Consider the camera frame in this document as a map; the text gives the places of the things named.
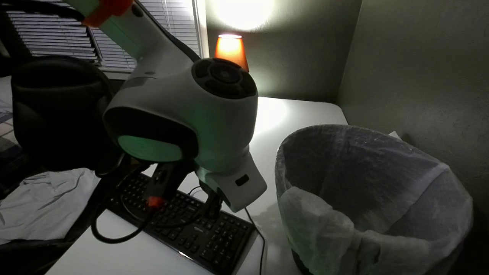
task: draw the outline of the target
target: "trash bag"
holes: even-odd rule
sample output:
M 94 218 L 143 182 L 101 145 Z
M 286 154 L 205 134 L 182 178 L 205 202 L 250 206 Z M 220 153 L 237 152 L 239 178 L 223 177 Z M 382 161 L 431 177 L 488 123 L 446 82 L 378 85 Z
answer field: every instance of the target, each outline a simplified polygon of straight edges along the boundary
M 275 178 L 291 248 L 314 275 L 424 274 L 472 227 L 472 198 L 448 165 L 369 129 L 296 131 Z

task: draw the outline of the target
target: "window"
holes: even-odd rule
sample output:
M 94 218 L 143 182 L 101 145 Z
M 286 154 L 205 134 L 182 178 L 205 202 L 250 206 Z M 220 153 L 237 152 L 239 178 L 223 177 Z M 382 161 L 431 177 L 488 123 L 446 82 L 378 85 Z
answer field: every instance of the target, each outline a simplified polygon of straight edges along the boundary
M 61 0 L 42 0 L 69 6 Z M 202 56 L 193 0 L 140 0 L 173 36 Z M 132 71 L 135 60 L 98 28 L 52 15 L 6 11 L 11 30 L 33 56 L 69 55 L 108 71 Z

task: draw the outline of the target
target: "desk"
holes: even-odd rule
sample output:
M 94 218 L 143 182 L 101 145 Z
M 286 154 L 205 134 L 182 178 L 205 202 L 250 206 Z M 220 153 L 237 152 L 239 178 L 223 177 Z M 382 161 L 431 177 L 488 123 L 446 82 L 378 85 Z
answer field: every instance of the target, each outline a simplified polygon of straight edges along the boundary
M 290 252 L 280 213 L 275 188 L 275 156 L 280 143 L 295 130 L 316 124 L 347 124 L 341 109 L 333 104 L 260 97 L 258 115 L 250 151 L 268 189 L 248 210 L 258 229 L 267 240 L 263 274 L 299 275 Z M 153 165 L 144 173 L 152 175 Z M 188 192 L 199 185 L 194 174 L 180 186 Z M 195 197 L 205 200 L 206 194 L 197 191 Z M 224 211 L 231 213 L 223 204 Z M 240 211 L 236 216 L 248 220 Z M 106 210 L 98 218 L 100 232 L 111 238 L 121 237 L 135 227 Z M 249 253 L 243 254 L 237 275 L 259 274 L 261 238 L 252 239 Z M 104 244 L 96 240 L 90 229 L 49 270 L 48 275 L 211 275 L 210 272 L 189 261 L 174 250 L 145 233 L 122 244 Z

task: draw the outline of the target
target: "keyboard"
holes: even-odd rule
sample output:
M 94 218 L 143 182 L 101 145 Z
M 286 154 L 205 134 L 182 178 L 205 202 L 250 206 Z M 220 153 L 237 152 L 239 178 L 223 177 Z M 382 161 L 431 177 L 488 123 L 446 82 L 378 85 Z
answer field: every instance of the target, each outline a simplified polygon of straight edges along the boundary
M 110 199 L 107 209 L 135 226 L 148 214 L 142 195 L 150 177 L 139 175 L 123 183 L 122 190 Z M 165 202 L 144 232 L 186 255 L 195 263 L 216 275 L 233 272 L 254 227 L 251 223 L 221 211 L 215 220 L 199 218 L 193 224 L 175 229 L 163 229 L 164 225 L 177 225 L 189 221 L 203 202 L 178 191 Z M 127 209 L 139 219 L 135 219 Z

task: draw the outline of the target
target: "lamp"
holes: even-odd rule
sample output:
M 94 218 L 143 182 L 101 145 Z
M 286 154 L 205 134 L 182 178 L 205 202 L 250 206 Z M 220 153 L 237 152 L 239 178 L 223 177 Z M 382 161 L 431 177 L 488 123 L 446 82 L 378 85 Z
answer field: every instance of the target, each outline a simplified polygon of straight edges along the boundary
M 221 34 L 217 39 L 216 54 L 214 57 L 232 61 L 249 72 L 241 35 Z

